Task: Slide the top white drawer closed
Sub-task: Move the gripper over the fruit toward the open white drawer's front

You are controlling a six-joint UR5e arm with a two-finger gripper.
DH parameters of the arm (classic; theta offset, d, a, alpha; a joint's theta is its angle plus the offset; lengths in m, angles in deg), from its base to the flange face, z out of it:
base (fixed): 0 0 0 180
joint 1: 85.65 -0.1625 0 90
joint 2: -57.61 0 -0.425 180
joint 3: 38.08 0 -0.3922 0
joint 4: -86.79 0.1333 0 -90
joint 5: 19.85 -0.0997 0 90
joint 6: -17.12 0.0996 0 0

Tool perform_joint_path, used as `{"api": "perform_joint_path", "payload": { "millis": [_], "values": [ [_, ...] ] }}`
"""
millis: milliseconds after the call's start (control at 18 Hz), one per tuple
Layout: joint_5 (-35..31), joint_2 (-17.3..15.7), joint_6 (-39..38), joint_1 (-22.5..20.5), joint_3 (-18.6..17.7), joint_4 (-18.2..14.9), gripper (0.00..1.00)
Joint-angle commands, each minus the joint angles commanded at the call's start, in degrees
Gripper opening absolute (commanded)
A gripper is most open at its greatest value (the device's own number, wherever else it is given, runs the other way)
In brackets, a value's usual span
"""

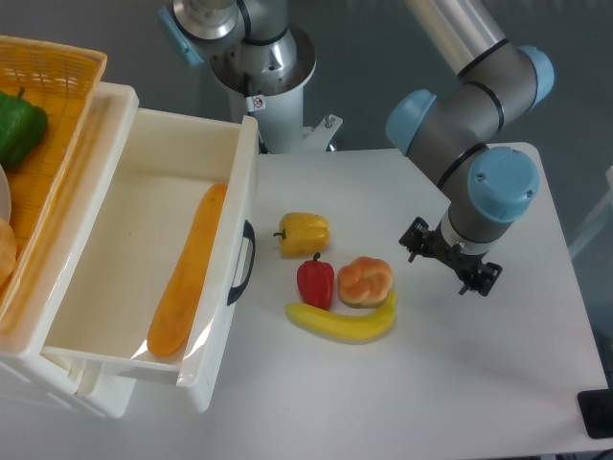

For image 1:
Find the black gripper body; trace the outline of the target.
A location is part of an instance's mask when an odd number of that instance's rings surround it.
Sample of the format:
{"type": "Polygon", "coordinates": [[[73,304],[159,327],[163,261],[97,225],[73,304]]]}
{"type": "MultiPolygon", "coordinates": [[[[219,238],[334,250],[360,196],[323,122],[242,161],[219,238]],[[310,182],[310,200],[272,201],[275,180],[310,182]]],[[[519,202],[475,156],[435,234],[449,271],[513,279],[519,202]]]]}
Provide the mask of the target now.
{"type": "Polygon", "coordinates": [[[435,259],[451,268],[463,283],[476,283],[479,279],[485,254],[466,254],[458,243],[449,245],[439,228],[427,232],[423,249],[424,258],[435,259]]]}

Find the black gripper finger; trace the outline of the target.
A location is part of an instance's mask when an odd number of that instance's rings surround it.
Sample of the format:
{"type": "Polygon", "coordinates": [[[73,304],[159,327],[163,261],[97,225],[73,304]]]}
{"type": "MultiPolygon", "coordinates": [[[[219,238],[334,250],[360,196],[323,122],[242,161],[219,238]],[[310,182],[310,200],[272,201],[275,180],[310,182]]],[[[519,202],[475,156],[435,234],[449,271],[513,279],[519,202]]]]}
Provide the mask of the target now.
{"type": "Polygon", "coordinates": [[[412,263],[418,256],[427,254],[428,224],[421,218],[417,217],[403,233],[398,240],[398,243],[408,252],[408,262],[412,263]]]}
{"type": "Polygon", "coordinates": [[[499,264],[479,262],[470,269],[459,270],[458,277],[463,282],[459,290],[460,295],[477,292],[481,296],[488,296],[496,284],[503,268],[499,264]]]}

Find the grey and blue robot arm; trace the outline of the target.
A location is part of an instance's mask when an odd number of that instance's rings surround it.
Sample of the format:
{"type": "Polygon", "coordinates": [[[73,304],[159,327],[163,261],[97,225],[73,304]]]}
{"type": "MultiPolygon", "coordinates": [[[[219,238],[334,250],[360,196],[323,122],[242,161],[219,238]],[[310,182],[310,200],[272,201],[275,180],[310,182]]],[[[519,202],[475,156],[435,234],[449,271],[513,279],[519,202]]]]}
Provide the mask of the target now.
{"type": "MultiPolygon", "coordinates": [[[[408,7],[460,84],[443,98],[414,91],[387,120],[389,140],[450,202],[435,229],[417,218],[400,243],[451,268],[464,290],[487,295],[502,269],[485,256],[539,187],[527,154],[488,139],[550,93],[555,71],[535,47],[512,45],[478,1],[408,7]]],[[[180,57],[210,64],[233,116],[258,121],[261,152],[306,149],[303,96],[316,56],[285,1],[171,1],[158,18],[180,57]]]]}

